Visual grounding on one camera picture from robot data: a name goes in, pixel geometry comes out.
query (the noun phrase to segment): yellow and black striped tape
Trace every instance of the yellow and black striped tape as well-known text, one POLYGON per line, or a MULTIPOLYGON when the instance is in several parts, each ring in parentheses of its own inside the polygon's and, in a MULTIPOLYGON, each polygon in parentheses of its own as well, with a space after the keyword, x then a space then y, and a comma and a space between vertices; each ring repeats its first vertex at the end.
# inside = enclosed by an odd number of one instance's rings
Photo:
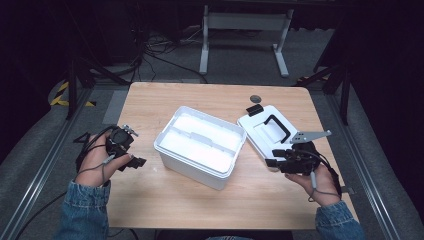
MULTIPOLYGON (((56 96, 53 98, 52 102, 50 103, 50 106, 54 105, 60 105, 60 106, 69 106, 69 101, 61 100, 63 93, 68 88, 69 82, 68 80, 63 81, 62 85, 60 86, 59 90, 57 90, 56 96)), ((95 101, 88 101, 85 106, 86 107, 95 107, 96 106, 95 101)))

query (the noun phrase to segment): white desk frame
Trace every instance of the white desk frame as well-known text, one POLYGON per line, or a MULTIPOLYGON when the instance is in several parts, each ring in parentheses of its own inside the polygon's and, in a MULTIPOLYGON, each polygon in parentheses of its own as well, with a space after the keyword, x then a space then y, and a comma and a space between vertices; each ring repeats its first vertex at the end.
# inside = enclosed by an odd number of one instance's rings
POLYGON ((286 40, 292 16, 292 9, 288 10, 287 14, 217 13, 209 12, 209 7, 206 5, 203 15, 203 46, 199 72, 201 74, 206 74, 208 71, 209 29, 267 30, 281 31, 280 42, 278 44, 273 44, 273 50, 281 76, 288 77, 289 72, 283 58, 282 48, 286 40))

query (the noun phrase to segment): denim sleeve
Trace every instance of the denim sleeve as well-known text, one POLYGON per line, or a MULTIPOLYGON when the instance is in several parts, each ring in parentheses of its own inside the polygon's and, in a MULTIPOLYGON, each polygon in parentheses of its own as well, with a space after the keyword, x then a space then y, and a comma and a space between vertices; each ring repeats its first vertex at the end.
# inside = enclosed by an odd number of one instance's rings
POLYGON ((315 224, 323 239, 365 239, 344 201, 318 208, 315 224))
POLYGON ((54 239, 106 239, 109 231, 106 204, 110 186, 110 181, 104 187, 70 182, 54 239))

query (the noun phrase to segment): table top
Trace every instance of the table top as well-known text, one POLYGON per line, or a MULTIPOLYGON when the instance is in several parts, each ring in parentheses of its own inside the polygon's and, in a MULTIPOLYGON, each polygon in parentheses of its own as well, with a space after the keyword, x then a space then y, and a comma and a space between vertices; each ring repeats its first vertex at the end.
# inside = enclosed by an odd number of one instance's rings
MULTIPOLYGON (((126 168, 112 177, 108 203, 111 227, 152 229, 315 229, 317 203, 308 202, 302 187, 280 172, 271 172, 246 140, 223 190, 215 190, 166 168, 153 147, 180 106, 188 106, 231 123, 254 105, 275 106, 299 131, 323 131, 304 88, 133 83, 119 125, 128 124, 140 136, 129 152, 147 159, 142 168, 126 168)), ((339 172, 326 138, 317 150, 339 172)), ((343 194, 357 219, 351 199, 343 194)))

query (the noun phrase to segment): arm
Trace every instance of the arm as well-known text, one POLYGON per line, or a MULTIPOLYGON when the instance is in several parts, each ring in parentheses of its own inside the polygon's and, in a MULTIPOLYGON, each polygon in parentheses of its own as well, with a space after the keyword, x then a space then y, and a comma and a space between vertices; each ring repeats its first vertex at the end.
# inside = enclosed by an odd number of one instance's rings
POLYGON ((62 204, 62 217, 54 239, 106 239, 109 223, 106 204, 109 200, 110 177, 127 164, 132 155, 126 154, 107 164, 106 136, 93 144, 84 158, 79 173, 68 185, 62 204))
POLYGON ((361 225, 353 218, 346 203, 340 200, 330 172, 323 165, 315 170, 316 186, 313 191, 310 176, 285 174, 286 178, 301 185, 321 207, 317 209, 315 224, 323 239, 365 239, 361 225))

